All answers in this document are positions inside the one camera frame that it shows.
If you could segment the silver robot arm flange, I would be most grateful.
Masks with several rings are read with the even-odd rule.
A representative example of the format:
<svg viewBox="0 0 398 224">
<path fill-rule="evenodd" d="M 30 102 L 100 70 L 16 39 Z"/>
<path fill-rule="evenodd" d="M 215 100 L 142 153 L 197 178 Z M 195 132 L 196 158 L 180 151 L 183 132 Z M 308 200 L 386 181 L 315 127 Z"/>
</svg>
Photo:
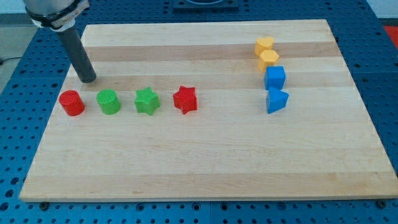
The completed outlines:
<svg viewBox="0 0 398 224">
<path fill-rule="evenodd" d="M 90 4 L 88 0 L 23 0 L 33 24 L 63 32 L 75 25 L 75 19 Z"/>
</svg>

